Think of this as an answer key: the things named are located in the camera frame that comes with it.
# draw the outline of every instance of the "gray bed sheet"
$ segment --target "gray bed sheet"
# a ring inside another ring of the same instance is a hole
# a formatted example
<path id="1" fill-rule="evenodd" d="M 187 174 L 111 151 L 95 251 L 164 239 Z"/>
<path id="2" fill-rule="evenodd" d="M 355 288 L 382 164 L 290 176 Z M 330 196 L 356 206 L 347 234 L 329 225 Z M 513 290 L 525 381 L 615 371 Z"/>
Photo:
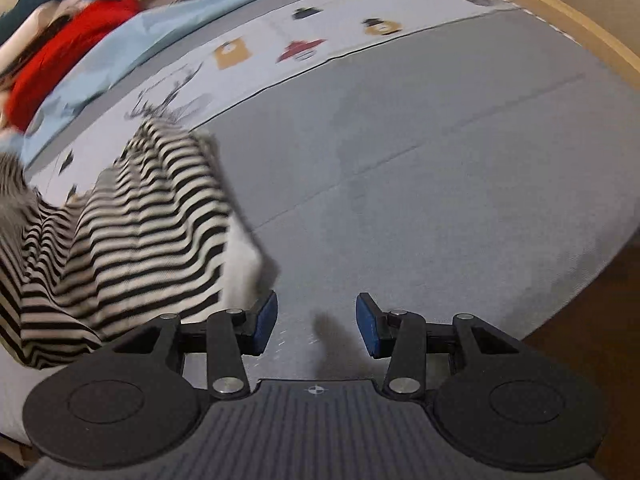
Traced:
<path id="1" fill-rule="evenodd" d="M 93 102 L 30 173 L 162 66 L 269 10 L 258 0 Z M 354 299 L 434 322 L 472 312 L 522 337 L 562 308 L 640 224 L 640 96 L 521 10 L 333 60 L 203 128 L 268 258 L 280 316 L 262 377 L 380 377 Z M 430 361 L 431 379 L 444 361 Z M 203 356 L 185 377 L 206 386 Z"/>

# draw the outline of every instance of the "ribbed gray panel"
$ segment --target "ribbed gray panel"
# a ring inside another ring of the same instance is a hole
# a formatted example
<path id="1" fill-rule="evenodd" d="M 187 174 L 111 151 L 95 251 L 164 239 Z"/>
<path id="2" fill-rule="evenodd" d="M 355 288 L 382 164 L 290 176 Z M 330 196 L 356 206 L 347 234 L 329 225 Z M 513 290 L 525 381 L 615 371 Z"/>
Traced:
<path id="1" fill-rule="evenodd" d="M 370 381 L 263 381 L 219 402 L 191 438 L 143 465 L 104 472 L 43 459 L 25 480 L 598 480 L 588 466 L 514 473 L 453 449 L 420 406 L 392 402 Z"/>

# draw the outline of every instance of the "light blue blanket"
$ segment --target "light blue blanket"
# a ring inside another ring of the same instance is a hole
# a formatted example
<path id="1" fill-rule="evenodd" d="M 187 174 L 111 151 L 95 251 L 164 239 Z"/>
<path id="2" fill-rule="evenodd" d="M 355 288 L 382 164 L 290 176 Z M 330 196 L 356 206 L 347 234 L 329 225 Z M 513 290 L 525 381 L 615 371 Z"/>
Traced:
<path id="1" fill-rule="evenodd" d="M 106 36 L 56 86 L 36 112 L 21 151 L 25 166 L 82 109 L 135 67 L 194 30 L 254 0 L 190 0 L 146 10 Z"/>

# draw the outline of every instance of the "metal screw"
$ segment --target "metal screw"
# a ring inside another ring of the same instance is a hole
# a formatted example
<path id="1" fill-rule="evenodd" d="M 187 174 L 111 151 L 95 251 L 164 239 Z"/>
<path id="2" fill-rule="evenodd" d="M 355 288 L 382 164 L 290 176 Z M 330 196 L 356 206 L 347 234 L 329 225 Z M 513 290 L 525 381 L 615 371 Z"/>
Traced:
<path id="1" fill-rule="evenodd" d="M 398 377 L 389 383 L 389 389 L 396 394 L 414 394 L 420 389 L 420 383 L 411 377 Z"/>
<path id="2" fill-rule="evenodd" d="M 244 388 L 244 383 L 237 377 L 220 377 L 212 386 L 219 394 L 234 394 Z"/>

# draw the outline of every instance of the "pile of clothes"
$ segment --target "pile of clothes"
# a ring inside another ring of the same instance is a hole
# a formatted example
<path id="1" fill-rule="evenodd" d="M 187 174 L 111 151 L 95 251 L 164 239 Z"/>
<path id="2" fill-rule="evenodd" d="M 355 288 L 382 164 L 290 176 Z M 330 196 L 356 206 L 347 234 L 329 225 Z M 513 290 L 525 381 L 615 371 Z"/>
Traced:
<path id="1" fill-rule="evenodd" d="M 0 139 L 23 134 L 62 78 L 138 0 L 18 0 L 0 17 Z"/>

